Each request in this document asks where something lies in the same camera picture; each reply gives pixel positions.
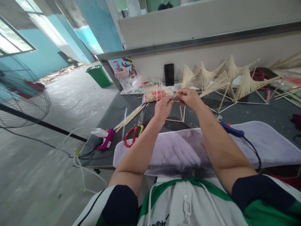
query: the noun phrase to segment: blue glue gun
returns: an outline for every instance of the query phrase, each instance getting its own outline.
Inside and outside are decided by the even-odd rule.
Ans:
[[[225,131],[227,133],[230,133],[236,137],[244,137],[245,136],[245,132],[243,132],[242,130],[236,130],[234,128],[231,128],[230,126],[227,126],[223,121],[219,120],[219,123],[221,124],[221,126],[225,129]]]

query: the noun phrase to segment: fan stand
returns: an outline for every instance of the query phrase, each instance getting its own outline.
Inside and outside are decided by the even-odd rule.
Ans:
[[[42,121],[40,119],[34,118],[34,117],[30,116],[30,115],[24,114],[23,112],[17,111],[17,110],[15,110],[13,108],[10,108],[10,107],[8,107],[8,106],[6,106],[4,104],[0,104],[0,110],[5,111],[7,113],[10,113],[12,115],[15,115],[17,117],[23,118],[25,120],[31,121],[33,123],[39,124],[40,126],[44,126],[44,127],[48,128],[48,129],[51,129],[53,131],[62,133],[64,135],[68,136],[70,134],[70,132],[68,132],[66,130],[63,130],[63,129],[61,129],[59,127],[56,127],[54,125],[51,125],[49,123],[46,123],[46,122],[44,122],[44,121]],[[78,140],[83,141],[83,142],[87,142],[87,139],[82,138],[82,137],[80,137],[78,135],[75,135],[75,134],[71,134],[70,137],[78,139]]]

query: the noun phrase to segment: scissors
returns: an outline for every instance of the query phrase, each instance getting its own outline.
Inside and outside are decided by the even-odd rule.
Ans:
[[[138,127],[141,128],[138,137],[141,135],[142,131],[144,130],[144,127],[143,127],[143,125],[142,125],[142,123],[143,123],[143,118],[144,118],[144,113],[145,113],[144,111],[141,112],[141,114],[140,114],[140,116],[139,116],[138,126],[135,127],[135,130],[134,130],[134,127],[131,128],[131,129],[127,132],[127,134],[125,135],[125,137],[124,137],[123,143],[124,143],[124,145],[125,145],[127,148],[130,148],[130,147],[133,145],[133,143],[135,143],[135,140],[136,140],[136,133],[137,133]],[[133,130],[134,130],[133,141],[132,141],[132,144],[129,145],[129,144],[126,142],[126,140],[127,140],[128,135],[129,135]]]

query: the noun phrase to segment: red scissor handle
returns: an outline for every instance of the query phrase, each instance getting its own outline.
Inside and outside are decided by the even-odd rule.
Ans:
[[[130,147],[133,145],[133,143],[135,143],[137,129],[138,129],[138,127],[135,127],[135,130],[134,130],[134,127],[133,127],[133,128],[131,128],[131,129],[127,132],[127,134],[125,135],[123,143],[124,143],[124,145],[125,145],[127,148],[130,148]],[[128,143],[126,142],[126,140],[127,140],[128,135],[129,135],[133,130],[134,130],[133,141],[132,141],[132,144],[128,145]]]

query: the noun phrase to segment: green trash bin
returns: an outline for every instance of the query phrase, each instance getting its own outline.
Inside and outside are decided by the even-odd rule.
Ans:
[[[86,72],[91,75],[91,77],[101,88],[105,88],[111,85],[110,80],[107,78],[105,72],[103,71],[102,65],[90,67],[86,70]]]

